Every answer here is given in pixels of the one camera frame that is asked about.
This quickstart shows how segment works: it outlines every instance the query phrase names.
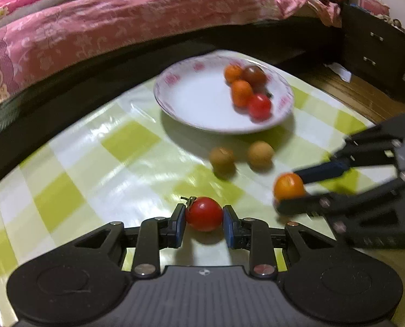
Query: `orange cherry tomato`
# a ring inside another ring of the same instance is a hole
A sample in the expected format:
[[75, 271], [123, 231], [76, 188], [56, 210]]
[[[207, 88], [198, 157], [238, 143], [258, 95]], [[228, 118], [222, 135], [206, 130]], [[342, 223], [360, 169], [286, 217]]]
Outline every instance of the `orange cherry tomato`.
[[293, 199], [306, 195], [304, 183], [296, 173], [283, 173], [274, 185], [276, 200]]
[[224, 76], [229, 84], [239, 80], [242, 76], [242, 68], [239, 65], [228, 65], [224, 70]]
[[247, 107], [253, 95], [253, 88], [246, 81], [237, 80], [231, 84], [231, 98], [236, 107]]

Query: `pink bedspread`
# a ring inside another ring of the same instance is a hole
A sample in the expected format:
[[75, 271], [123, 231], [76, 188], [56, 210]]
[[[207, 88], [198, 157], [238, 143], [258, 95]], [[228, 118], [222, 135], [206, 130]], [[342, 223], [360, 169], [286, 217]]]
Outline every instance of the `pink bedspread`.
[[[70, 65], [147, 40], [286, 19], [304, 4], [325, 25], [340, 23], [339, 7], [318, 0], [8, 1], [0, 3], [1, 19], [7, 17], [0, 27], [0, 103]], [[8, 5], [18, 9], [9, 12]]]

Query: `red cherry tomato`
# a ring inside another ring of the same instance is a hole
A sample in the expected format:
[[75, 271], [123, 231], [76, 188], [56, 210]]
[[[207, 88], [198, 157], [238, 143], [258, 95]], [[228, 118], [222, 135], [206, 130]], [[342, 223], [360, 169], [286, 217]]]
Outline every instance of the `red cherry tomato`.
[[248, 103], [248, 112], [252, 119], [265, 120], [271, 116], [272, 102], [261, 93], [254, 95]]
[[186, 210], [186, 221], [195, 230], [213, 231], [222, 224], [221, 206], [212, 198], [200, 196]]

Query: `dark red cherry tomato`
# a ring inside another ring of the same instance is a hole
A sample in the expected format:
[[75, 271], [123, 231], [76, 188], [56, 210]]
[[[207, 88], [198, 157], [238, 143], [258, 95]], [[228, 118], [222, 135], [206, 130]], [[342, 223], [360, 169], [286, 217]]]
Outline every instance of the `dark red cherry tomato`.
[[271, 116], [272, 102], [262, 93], [254, 95], [248, 103], [248, 112], [252, 119], [266, 120]]
[[196, 198], [186, 210], [187, 223], [198, 231], [213, 231], [221, 226], [222, 220], [221, 206], [206, 196]]
[[243, 69], [242, 79], [248, 82], [252, 87], [264, 86], [267, 77], [263, 70], [257, 65], [250, 65]]

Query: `green checkered tablecloth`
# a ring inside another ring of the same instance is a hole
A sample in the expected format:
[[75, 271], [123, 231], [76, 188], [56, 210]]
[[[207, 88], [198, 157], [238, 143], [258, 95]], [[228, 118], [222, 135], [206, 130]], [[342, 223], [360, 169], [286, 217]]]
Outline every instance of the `green checkered tablecloth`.
[[[233, 205], [239, 217], [257, 217], [272, 227], [283, 227], [284, 218], [273, 206], [277, 175], [327, 158], [346, 134], [371, 122], [322, 91], [277, 71], [293, 88], [295, 108], [273, 129], [224, 136], [186, 127], [157, 106], [152, 79], [60, 133], [1, 180], [0, 323], [7, 326], [16, 320], [5, 284], [18, 265], [107, 222], [139, 226], [150, 217], [168, 217], [180, 196], [209, 196], [221, 206]], [[270, 172], [255, 173], [244, 160], [255, 140], [267, 141], [275, 149]], [[233, 148], [242, 160], [230, 181], [216, 178], [207, 159], [210, 149], [220, 145]], [[354, 192], [392, 175], [391, 168], [355, 169], [308, 190]], [[303, 215], [295, 220], [331, 235], [322, 219]], [[405, 252], [373, 255], [392, 265], [405, 287]], [[277, 258], [282, 266], [278, 251]], [[207, 235], [189, 230], [182, 248], [161, 251], [163, 266], [246, 265], [247, 259], [246, 252], [227, 249], [221, 232]], [[129, 250], [124, 269], [131, 260]], [[405, 325], [405, 295], [394, 319]]]

